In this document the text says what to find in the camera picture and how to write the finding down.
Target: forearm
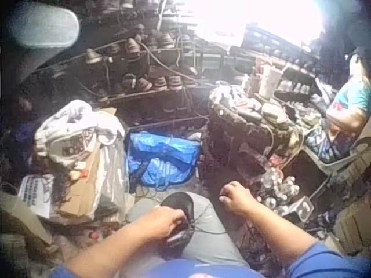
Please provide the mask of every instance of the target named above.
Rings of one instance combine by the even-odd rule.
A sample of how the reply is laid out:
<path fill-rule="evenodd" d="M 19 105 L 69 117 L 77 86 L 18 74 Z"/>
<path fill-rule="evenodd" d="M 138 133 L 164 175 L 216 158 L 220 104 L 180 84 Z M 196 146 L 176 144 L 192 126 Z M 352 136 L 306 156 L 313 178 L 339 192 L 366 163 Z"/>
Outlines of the forearm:
<path fill-rule="evenodd" d="M 113 277 L 121 266 L 148 241 L 149 238 L 135 223 L 129 224 L 80 253 L 66 263 L 65 267 L 81 278 Z"/>
<path fill-rule="evenodd" d="M 332 124 L 342 131 L 358 133 L 359 129 L 362 130 L 364 119 L 357 111 L 328 109 L 326 116 Z"/>
<path fill-rule="evenodd" d="M 292 264 L 317 241 L 262 204 L 256 204 L 256 208 L 246 213 L 246 217 L 285 266 Z"/>

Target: blue tarp bag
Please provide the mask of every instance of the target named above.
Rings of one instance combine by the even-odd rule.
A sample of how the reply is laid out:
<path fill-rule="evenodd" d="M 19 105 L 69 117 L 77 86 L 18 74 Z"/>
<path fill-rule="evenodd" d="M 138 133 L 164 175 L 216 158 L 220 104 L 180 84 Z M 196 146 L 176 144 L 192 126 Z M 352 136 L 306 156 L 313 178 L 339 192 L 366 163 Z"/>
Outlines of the blue tarp bag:
<path fill-rule="evenodd" d="M 169 185 L 181 184 L 190 177 L 199 149 L 200 143 L 185 139 L 150 133 L 131 134 L 129 174 L 133 174 L 145 163 L 141 183 L 157 190 L 166 190 Z"/>

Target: person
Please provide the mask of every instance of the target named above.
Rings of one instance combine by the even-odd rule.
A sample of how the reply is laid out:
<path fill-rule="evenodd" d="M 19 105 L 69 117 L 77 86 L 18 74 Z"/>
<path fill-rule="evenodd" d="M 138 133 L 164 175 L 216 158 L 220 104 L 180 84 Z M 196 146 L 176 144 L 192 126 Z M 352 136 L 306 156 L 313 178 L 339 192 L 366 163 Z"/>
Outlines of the person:
<path fill-rule="evenodd" d="M 120 268 L 124 277 L 263 277 L 243 260 L 210 201 L 188 194 L 194 200 L 196 229 L 182 258 L 165 261 L 155 247 L 184 218 L 183 211 L 153 209 L 153 200 L 142 199 L 128 215 L 129 220 L 137 220 L 58 266 L 51 278 L 113 277 Z M 228 210 L 253 223 L 287 267 L 287 277 L 362 277 L 362 272 L 340 254 L 260 204 L 240 183 L 225 185 L 219 199 Z"/>
<path fill-rule="evenodd" d="M 306 146 L 326 164 L 349 154 L 371 115 L 371 50 L 358 47 L 350 57 L 349 81 L 336 94 L 321 127 L 305 139 Z"/>

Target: blue sleeve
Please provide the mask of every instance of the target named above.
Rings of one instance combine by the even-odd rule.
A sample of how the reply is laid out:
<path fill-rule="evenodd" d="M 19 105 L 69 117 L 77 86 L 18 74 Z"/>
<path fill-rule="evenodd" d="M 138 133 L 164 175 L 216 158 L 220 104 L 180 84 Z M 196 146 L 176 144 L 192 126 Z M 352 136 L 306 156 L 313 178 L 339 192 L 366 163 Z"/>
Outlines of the blue sleeve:
<path fill-rule="evenodd" d="M 287 277 L 351 278 L 366 276 L 362 269 L 356 268 L 351 261 L 339 253 L 329 250 L 322 243 L 316 243 L 290 266 Z"/>
<path fill-rule="evenodd" d="M 77 278 L 70 271 L 68 271 L 63 265 L 59 265 L 56 270 L 50 274 L 49 278 Z"/>
<path fill-rule="evenodd" d="M 370 115 L 371 91 L 363 82 L 350 86 L 347 92 L 348 109 L 360 108 L 367 116 Z"/>

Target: blue shirt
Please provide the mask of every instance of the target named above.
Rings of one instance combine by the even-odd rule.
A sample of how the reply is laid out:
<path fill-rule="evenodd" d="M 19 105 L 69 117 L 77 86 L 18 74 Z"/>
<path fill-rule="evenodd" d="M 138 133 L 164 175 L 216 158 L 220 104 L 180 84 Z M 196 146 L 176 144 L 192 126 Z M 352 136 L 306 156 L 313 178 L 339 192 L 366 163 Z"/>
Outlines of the blue shirt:
<path fill-rule="evenodd" d="M 353 264 L 340 254 L 330 251 L 326 246 L 317 243 L 309 248 L 288 269 L 286 277 L 369 277 L 366 264 Z M 150 278 L 189 278 L 196 273 L 204 273 L 218 278 L 255 278 L 263 277 L 249 268 L 232 265 L 205 265 L 194 261 L 176 259 L 165 262 L 149 271 L 143 277 Z M 59 266 L 51 278 L 76 278 L 63 266 Z"/>
<path fill-rule="evenodd" d="M 360 108 L 369 119 L 371 115 L 370 84 L 354 78 L 350 79 L 336 94 L 332 107 L 339 111 Z"/>

